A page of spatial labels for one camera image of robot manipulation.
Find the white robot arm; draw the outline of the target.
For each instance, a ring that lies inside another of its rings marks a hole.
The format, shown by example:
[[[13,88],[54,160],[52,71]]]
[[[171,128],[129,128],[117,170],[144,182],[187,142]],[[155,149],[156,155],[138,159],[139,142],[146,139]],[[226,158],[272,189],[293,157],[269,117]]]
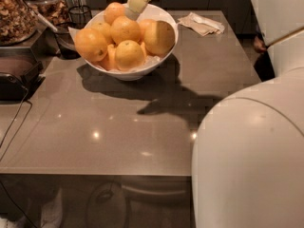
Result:
[[[216,104],[192,154],[197,228],[304,228],[304,0],[251,0],[275,77]]]

